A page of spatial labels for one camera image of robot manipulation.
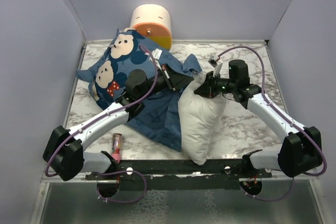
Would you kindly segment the white pillow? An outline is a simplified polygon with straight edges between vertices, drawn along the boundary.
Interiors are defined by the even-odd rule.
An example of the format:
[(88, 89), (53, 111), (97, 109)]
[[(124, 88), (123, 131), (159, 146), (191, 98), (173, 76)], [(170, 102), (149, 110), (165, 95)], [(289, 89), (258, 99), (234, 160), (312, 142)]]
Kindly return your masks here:
[(225, 98), (204, 98), (194, 93), (206, 78), (206, 73), (196, 73), (178, 101), (181, 126), (182, 151), (197, 165), (207, 161), (211, 135), (226, 105)]

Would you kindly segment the blue patterned pillowcase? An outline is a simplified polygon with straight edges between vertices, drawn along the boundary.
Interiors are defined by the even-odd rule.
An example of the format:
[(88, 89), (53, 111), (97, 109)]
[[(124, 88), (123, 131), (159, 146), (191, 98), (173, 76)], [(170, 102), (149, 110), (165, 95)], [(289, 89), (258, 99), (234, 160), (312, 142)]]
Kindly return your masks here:
[(127, 126), (170, 149), (182, 150), (178, 101), (193, 75), (202, 71), (191, 54), (183, 62), (133, 28), (118, 30), (101, 58), (78, 79), (103, 110), (126, 93), (144, 107)]

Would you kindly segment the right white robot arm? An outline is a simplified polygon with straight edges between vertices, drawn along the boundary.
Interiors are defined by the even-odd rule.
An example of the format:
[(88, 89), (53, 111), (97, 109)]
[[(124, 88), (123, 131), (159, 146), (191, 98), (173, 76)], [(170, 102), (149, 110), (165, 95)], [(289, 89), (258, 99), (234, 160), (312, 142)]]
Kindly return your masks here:
[(243, 60), (230, 61), (228, 68), (228, 78), (220, 77), (221, 66), (207, 73), (195, 94), (211, 99), (219, 94), (232, 94), (236, 102), (257, 115), (282, 141), (279, 150), (256, 150), (245, 154), (242, 173), (246, 177), (254, 177), (260, 169), (271, 169), (293, 178), (322, 165), (320, 131), (289, 117), (271, 102), (260, 86), (251, 84), (248, 66)]

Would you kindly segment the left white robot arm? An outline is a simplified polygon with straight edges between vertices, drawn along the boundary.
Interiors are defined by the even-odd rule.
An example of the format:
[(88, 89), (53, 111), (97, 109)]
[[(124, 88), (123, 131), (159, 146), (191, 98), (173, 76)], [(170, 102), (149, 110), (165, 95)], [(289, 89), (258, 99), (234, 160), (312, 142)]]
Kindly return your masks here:
[(168, 65), (156, 68), (151, 78), (147, 78), (143, 70), (133, 70), (122, 95), (105, 110), (70, 129), (60, 125), (52, 131), (43, 153), (47, 163), (45, 175), (59, 176), (64, 181), (79, 173), (96, 173), (104, 179), (112, 178), (118, 166), (116, 156), (107, 152), (89, 153), (86, 149), (111, 129), (138, 116), (145, 107), (143, 100), (148, 96), (164, 90), (180, 91), (192, 79)]

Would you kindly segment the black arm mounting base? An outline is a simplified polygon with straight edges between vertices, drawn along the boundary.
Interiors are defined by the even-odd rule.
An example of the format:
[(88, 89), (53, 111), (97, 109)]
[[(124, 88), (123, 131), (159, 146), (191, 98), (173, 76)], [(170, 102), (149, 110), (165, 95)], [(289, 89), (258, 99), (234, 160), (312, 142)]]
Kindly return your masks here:
[(234, 189), (239, 190), (241, 180), (253, 181), (270, 178), (271, 173), (264, 169), (255, 170), (245, 166), (241, 158), (209, 159), (202, 166), (190, 159), (130, 159), (122, 160), (115, 168), (120, 175), (86, 176), (88, 181), (118, 183), (120, 190), (140, 191), (144, 188), (140, 172), (146, 179), (147, 190), (196, 190)]

